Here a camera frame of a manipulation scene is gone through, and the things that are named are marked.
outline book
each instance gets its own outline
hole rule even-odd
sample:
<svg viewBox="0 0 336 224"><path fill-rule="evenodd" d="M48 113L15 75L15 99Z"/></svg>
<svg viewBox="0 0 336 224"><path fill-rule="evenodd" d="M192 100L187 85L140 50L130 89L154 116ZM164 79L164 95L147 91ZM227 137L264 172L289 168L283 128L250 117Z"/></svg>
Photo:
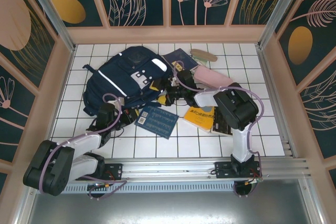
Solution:
<svg viewBox="0 0 336 224"><path fill-rule="evenodd" d="M174 66L174 64L180 60L183 62L184 64L184 70L193 70L194 68L196 68L198 66L198 63L191 58L191 56L187 55L185 51L183 51L181 48L179 48L178 50L175 50L173 52L171 52L170 54L167 55L163 55L162 56L168 63L170 63L172 66ZM176 65L176 69L178 71L182 71L183 68L180 64Z"/></svg>
<svg viewBox="0 0 336 224"><path fill-rule="evenodd" d="M214 125L212 129L210 130L210 132L214 134L223 135L223 136L233 135L231 127L225 121L218 107L215 107Z"/></svg>
<svg viewBox="0 0 336 224"><path fill-rule="evenodd" d="M179 119L178 115L152 106L146 106L140 112L135 125L169 139Z"/></svg>
<svg viewBox="0 0 336 224"><path fill-rule="evenodd" d="M214 107L210 112L204 112L202 108L190 107L183 119L205 132L210 132L214 123L214 111Z"/></svg>
<svg viewBox="0 0 336 224"><path fill-rule="evenodd" d="M208 60L200 59L195 56L192 56L192 58L199 64L199 65L204 65L206 66L208 63Z"/></svg>

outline reflective stripe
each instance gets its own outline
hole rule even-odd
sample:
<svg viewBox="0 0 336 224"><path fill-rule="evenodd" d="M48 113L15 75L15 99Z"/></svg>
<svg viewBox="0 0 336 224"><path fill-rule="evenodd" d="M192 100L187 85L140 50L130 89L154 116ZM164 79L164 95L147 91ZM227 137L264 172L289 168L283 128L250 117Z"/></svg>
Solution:
<svg viewBox="0 0 336 224"><path fill-rule="evenodd" d="M125 97L127 96L113 81L111 81L109 78L107 78L100 70L98 70L98 73L103 76L109 83L111 83L116 89L119 90L120 93L122 93Z"/></svg>

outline yellow label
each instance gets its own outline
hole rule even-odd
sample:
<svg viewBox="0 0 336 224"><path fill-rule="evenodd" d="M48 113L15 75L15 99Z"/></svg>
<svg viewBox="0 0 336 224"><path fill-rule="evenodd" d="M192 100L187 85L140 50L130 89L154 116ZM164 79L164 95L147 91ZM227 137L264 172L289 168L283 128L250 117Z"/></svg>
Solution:
<svg viewBox="0 0 336 224"><path fill-rule="evenodd" d="M157 101L160 103L160 104L162 104L162 105L165 105L166 104L166 96L165 95L162 95L162 96L160 96L158 99L157 99Z"/></svg>
<svg viewBox="0 0 336 224"><path fill-rule="evenodd" d="M178 70L178 72L180 72L180 71L182 71L183 70L183 68L182 68L182 66L180 65L180 64L176 64L176 69Z"/></svg>

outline blue book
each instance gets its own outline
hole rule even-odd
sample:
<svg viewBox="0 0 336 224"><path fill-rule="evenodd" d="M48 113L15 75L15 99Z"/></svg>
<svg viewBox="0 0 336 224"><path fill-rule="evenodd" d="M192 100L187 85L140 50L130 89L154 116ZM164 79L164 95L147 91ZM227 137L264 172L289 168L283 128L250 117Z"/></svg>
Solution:
<svg viewBox="0 0 336 224"><path fill-rule="evenodd" d="M135 121L135 125L161 137L169 139L179 119L178 115L163 109L146 106Z"/></svg>
<svg viewBox="0 0 336 224"><path fill-rule="evenodd" d="M180 60L183 62L185 70L192 70L198 66L198 63L191 58L191 56L187 55L181 48L171 52L170 54L163 55L162 57L172 66L174 66L176 61ZM181 71L182 67L180 65L176 65L176 69Z"/></svg>

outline gray floor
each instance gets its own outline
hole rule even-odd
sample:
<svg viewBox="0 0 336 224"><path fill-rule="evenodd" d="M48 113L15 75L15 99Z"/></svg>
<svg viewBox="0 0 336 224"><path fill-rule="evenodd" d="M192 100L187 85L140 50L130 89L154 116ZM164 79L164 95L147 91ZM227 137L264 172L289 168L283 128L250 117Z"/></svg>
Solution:
<svg viewBox="0 0 336 224"><path fill-rule="evenodd" d="M248 198L220 193L37 195L30 224L304 224L310 223L295 180L266 181Z"/></svg>

